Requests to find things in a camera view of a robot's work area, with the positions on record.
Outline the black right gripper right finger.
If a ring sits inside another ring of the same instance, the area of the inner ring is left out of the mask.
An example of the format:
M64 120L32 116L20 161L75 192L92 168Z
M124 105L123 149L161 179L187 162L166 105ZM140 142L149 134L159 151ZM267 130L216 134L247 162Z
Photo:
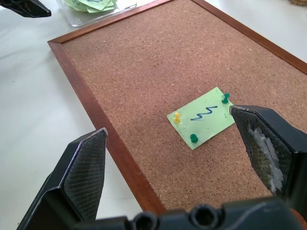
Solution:
M232 105L230 114L251 166L266 188L289 204L307 201L307 135L270 108Z

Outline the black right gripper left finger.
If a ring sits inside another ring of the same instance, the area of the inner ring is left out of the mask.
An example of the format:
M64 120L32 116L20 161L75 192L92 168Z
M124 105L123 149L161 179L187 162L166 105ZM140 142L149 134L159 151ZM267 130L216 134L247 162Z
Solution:
M107 130L101 128L68 144L19 230L72 230L95 220L105 180L106 140Z

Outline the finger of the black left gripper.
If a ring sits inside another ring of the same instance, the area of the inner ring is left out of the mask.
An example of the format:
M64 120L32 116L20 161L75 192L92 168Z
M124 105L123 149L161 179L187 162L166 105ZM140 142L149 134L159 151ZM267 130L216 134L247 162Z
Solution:
M22 17L50 17L49 10L39 0L0 0L0 5Z

